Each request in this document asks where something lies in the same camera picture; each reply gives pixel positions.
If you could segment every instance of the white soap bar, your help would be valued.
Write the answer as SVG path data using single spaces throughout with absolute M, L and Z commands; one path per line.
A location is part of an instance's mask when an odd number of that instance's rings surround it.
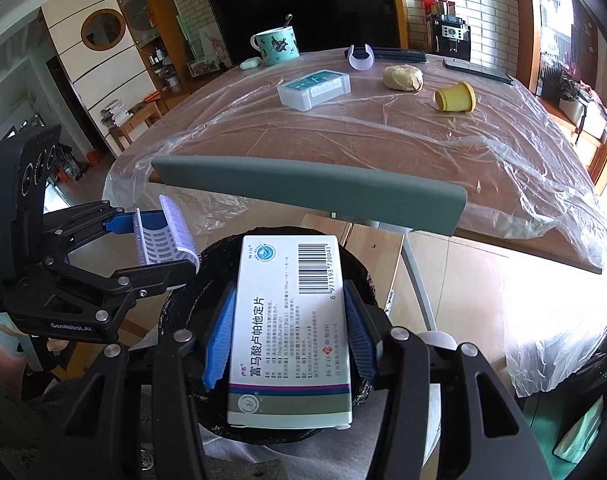
M 246 236 L 230 355 L 228 423 L 302 430 L 352 422 L 335 236 Z
M 241 70 L 250 70 L 251 68 L 258 67 L 260 64 L 261 64 L 260 57 L 251 57 L 250 59 L 243 61 L 238 67 Z
M 334 70 L 318 70 L 276 88 L 282 104 L 305 112 L 312 107 L 349 94 L 350 76 Z

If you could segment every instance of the metal rod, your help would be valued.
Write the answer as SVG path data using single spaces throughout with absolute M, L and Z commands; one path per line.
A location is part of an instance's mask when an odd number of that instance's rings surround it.
M 427 297 L 426 287 L 421 278 L 421 272 L 419 272 L 419 266 L 415 259 L 412 247 L 410 246 L 410 239 L 408 238 L 408 229 L 397 225 L 386 224 L 384 222 L 379 223 L 379 228 L 386 231 L 392 231 L 394 233 L 400 233 L 403 235 L 403 245 L 401 246 L 401 257 L 403 263 L 408 271 L 412 288 L 415 291 L 417 301 L 419 302 L 419 310 L 421 316 L 423 316 L 424 323 L 428 330 L 437 330 L 437 322 L 435 321 L 435 314 L 432 312 L 430 306 L 430 299 Z

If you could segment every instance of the yellow cup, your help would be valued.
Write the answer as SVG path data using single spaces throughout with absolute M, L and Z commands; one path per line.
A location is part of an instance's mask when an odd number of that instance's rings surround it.
M 465 82 L 435 92 L 437 107 L 442 112 L 472 112 L 477 105 L 474 89 Z

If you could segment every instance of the blue gripper pad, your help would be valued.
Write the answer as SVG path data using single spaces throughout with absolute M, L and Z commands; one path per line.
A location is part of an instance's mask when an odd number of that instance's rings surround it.
M 118 235 L 134 232 L 134 213 L 114 215 L 105 223 L 106 231 Z M 168 225 L 166 216 L 161 210 L 141 211 L 141 222 L 146 229 L 157 230 Z
M 237 301 L 237 289 L 232 288 L 225 300 L 214 326 L 212 336 L 205 348 L 205 370 L 203 384 L 211 390 L 216 382 L 223 377 L 225 365 L 230 355 L 232 345 L 232 322 L 234 321 L 234 305 Z
M 373 382 L 377 375 L 377 348 L 365 327 L 365 323 L 357 308 L 357 300 L 349 288 L 344 285 L 344 301 L 346 303 L 347 340 L 352 356 L 357 363 L 359 375 Z

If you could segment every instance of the plastic sheet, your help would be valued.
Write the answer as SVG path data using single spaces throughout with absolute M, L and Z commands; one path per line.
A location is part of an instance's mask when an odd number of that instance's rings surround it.
M 583 262 L 605 266 L 606 220 L 592 182 L 532 94 L 518 82 L 509 86 L 447 70 L 436 56 L 420 65 L 422 91 L 397 92 L 381 81 L 391 64 L 377 61 L 358 72 L 342 50 L 332 50 L 269 68 L 230 70 L 126 149 L 110 170 L 104 198 L 131 210 L 158 207 L 158 195 L 168 194 L 184 209 L 192 234 L 206 235 L 243 212 L 246 200 L 151 184 L 155 156 L 256 156 L 376 168 L 465 187 L 460 228 L 500 238 L 555 234 Z M 279 84 L 321 69 L 349 73 L 351 94 L 307 112 L 280 103 Z M 462 80 L 476 92 L 474 113 L 438 111 L 435 90 Z M 566 351 L 558 348 L 557 358 Z
M 519 397 L 548 392 L 581 368 L 607 330 L 603 275 L 516 256 L 504 271 L 506 367 Z

